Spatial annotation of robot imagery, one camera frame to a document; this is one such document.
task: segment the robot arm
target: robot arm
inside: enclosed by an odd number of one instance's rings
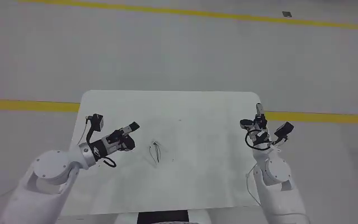
[[[35,159],[25,176],[20,180],[1,217],[4,224],[50,224],[56,223],[64,203],[77,178],[79,169],[87,170],[99,159],[111,167],[116,164],[107,156],[116,151],[130,151],[135,147],[129,133],[139,128],[133,122],[125,128],[90,143],[94,131],[101,131],[103,116],[94,114],[86,117],[91,121],[86,143],[70,148],[68,152],[48,151]],[[49,194],[36,185],[38,179],[50,185],[60,185],[55,194]]]
[[[240,125],[247,130],[245,142],[253,149],[257,162],[252,172],[261,202],[259,205],[270,224],[310,223],[290,166],[279,156],[280,150],[277,148],[287,140],[293,125],[286,122],[275,132],[277,140],[271,141],[262,105],[257,104],[256,109],[255,119],[241,120]],[[248,137],[252,140],[252,146],[247,142]]]

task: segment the yellow line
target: yellow line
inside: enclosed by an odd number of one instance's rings
[[[20,100],[0,100],[0,110],[74,112],[77,113],[79,103],[75,102],[39,102]],[[358,124],[356,114],[315,114],[297,112],[267,111],[267,120],[291,122],[324,122],[324,123],[354,123]]]
[[[79,103],[0,100],[0,110],[78,112]]]
[[[357,114],[316,114],[267,111],[267,120],[358,124]]]
[[[82,1],[74,1],[74,0],[18,0],[18,1],[36,2],[36,3],[45,3],[45,4],[59,4],[64,6],[79,6],[79,7],[87,7],[87,8],[103,8],[108,10],[126,10],[126,11],[164,13],[164,14],[175,14],[175,15],[185,15],[185,16],[226,18],[232,20],[274,22],[274,23],[305,25],[305,26],[340,27],[345,29],[358,29],[358,24],[341,24],[336,22],[295,20],[292,18],[272,18],[272,17],[265,17],[265,16],[236,15],[236,14],[227,14],[227,13],[218,13],[218,12],[179,10],[179,9],[172,9],[172,8],[128,6],[124,4],[108,4],[103,2],[82,2]]]

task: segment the cable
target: cable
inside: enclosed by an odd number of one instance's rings
[[[153,158],[154,162],[157,164],[157,162],[156,162],[156,160],[154,159],[152,153],[150,152],[150,148],[151,148],[151,146],[149,146],[149,153],[150,153],[151,157]]]
[[[87,128],[87,122],[88,122],[88,119],[86,118],[86,125],[84,126],[84,130],[82,132],[81,138],[79,139],[77,144],[79,144],[81,142],[82,138],[83,138],[84,132],[86,131],[86,128]]]
[[[12,188],[12,189],[10,189],[10,190],[8,190],[8,191],[6,191],[6,192],[0,194],[0,198],[3,197],[3,196],[5,196],[5,195],[7,195],[7,194],[10,193],[10,192],[12,192],[12,191],[15,190],[15,189],[16,189],[16,187],[14,187],[14,188]]]
[[[252,132],[260,132],[261,130],[258,130],[258,129],[253,129],[253,130],[249,130],[247,133],[246,133],[246,136],[245,136],[245,143],[248,147],[254,149],[254,150],[259,150],[259,151],[265,151],[265,150],[268,150],[270,148],[270,146],[266,147],[266,148],[257,148],[255,146],[250,146],[249,143],[247,142],[247,137],[249,136],[250,133]]]
[[[161,152],[161,148],[159,147],[159,145],[158,145],[158,149],[159,149],[159,159],[161,160],[162,159],[162,152]]]
[[[257,164],[255,164],[251,169],[250,171],[246,174],[246,189],[248,191],[248,193],[251,195],[251,197],[256,201],[256,203],[263,209],[262,205],[260,202],[258,202],[258,200],[251,194],[250,190],[248,189],[248,178],[250,177],[250,173],[252,172],[252,170],[255,168]],[[271,215],[273,216],[290,216],[292,214],[299,214],[301,216],[304,216],[307,221],[308,221],[308,224],[311,224],[311,220],[309,219],[309,217],[306,215],[306,214],[303,214],[303,213],[299,213],[299,212],[293,212],[293,213],[286,213],[286,214],[274,214],[274,213],[271,213]]]
[[[158,161],[158,163],[159,163],[158,146],[157,146],[156,144],[154,144],[154,146],[156,147],[157,161]]]
[[[103,160],[103,162],[104,162],[105,164],[107,164],[108,166],[110,166],[110,167],[116,167],[116,166],[117,166],[117,164],[116,164],[111,158],[108,158],[107,156],[105,156],[105,157],[103,157],[103,158],[106,158],[106,159],[108,159],[109,161],[112,162],[112,164],[110,164],[110,163],[107,162],[106,160]]]

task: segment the small black object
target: small black object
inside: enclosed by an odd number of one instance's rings
[[[160,212],[140,212],[137,224],[152,224],[158,222],[189,222],[187,210],[160,211]]]
[[[91,121],[91,128],[95,132],[100,132],[103,127],[103,116],[100,114],[94,114],[90,119]]]
[[[112,144],[114,142],[118,142],[120,138],[122,138],[122,134],[123,134],[123,130],[119,129],[119,130],[115,130],[114,132],[112,132],[107,138],[107,142],[108,144]]]
[[[253,123],[257,124],[260,129],[267,129],[267,120],[263,114],[261,116],[256,114]]]
[[[286,122],[275,131],[275,136],[278,138],[287,138],[287,135],[292,132],[293,127],[291,123]]]
[[[126,146],[126,151],[131,151],[133,148],[135,148],[134,140],[129,135],[121,137],[120,142],[124,143]]]
[[[249,130],[250,127],[253,126],[253,121],[248,119],[240,120],[240,127],[245,130]]]
[[[284,15],[284,17],[292,18],[291,12],[282,11],[282,14]]]
[[[132,132],[140,128],[139,124],[137,124],[136,122],[131,123],[129,127],[130,129],[132,129]]]

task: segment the white table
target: white table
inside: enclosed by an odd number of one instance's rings
[[[258,102],[251,92],[86,92],[72,144],[94,113],[104,127],[92,141],[133,121],[140,128],[131,134],[132,151],[110,155],[116,168],[101,161],[81,170],[62,215],[254,205],[245,174],[255,161],[239,122],[254,118]],[[163,146],[157,166],[148,151],[153,139]],[[249,185],[257,195],[253,178]]]

